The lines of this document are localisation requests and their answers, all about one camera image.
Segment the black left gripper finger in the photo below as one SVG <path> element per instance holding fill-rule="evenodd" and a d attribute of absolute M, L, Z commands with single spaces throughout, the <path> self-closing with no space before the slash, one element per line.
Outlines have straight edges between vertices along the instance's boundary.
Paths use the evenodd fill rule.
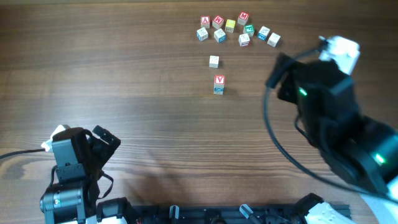
<path fill-rule="evenodd" d="M 112 155 L 121 144 L 121 140 L 119 138 L 117 138 L 115 135 L 111 134 L 107 129 L 104 129 L 99 125 L 97 125 L 92 130 L 92 133 L 97 135 L 97 137 L 94 138 L 101 139 L 110 146 L 110 148 L 112 149 Z"/>
<path fill-rule="evenodd" d="M 105 141 L 98 138 L 89 137 L 88 143 L 91 147 L 98 167 L 103 168 L 103 166 L 112 156 L 112 149 Z"/>

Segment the blue letter D block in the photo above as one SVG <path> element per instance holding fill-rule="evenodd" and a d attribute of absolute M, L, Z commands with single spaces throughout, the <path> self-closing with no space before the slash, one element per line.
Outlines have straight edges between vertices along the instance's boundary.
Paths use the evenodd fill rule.
<path fill-rule="evenodd" d="M 214 95 L 222 95 L 224 93 L 224 88 L 223 87 L 214 87 Z"/>

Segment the red letter Y block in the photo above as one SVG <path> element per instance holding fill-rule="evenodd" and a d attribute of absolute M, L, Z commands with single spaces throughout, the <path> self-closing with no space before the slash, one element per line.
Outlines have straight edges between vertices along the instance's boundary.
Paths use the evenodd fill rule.
<path fill-rule="evenodd" d="M 225 84 L 225 76 L 224 75 L 216 75 L 214 80 L 215 88 L 223 88 Z"/>

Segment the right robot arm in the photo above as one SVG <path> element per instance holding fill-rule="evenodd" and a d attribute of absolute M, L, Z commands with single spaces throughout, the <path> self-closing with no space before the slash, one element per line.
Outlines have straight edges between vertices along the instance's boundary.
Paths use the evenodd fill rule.
<path fill-rule="evenodd" d="M 270 90 L 297 107 L 299 133 L 320 151 L 340 185 L 301 165 L 280 145 L 268 115 Z M 362 114 L 353 79 L 335 61 L 301 63 L 279 54 L 266 81 L 264 121 L 278 150 L 297 168 L 325 184 L 355 192 L 380 223 L 397 223 L 397 130 Z"/>

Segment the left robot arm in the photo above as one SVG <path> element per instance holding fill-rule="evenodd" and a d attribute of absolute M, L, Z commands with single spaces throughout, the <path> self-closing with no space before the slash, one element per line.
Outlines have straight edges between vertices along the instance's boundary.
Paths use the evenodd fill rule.
<path fill-rule="evenodd" d="M 59 125 L 42 143 L 54 154 L 56 165 L 40 199 L 46 223 L 139 223 L 139 214 L 126 198 L 105 200 L 100 178 L 110 178 L 103 166 L 120 146 L 120 140 L 101 126 L 89 131 Z"/>

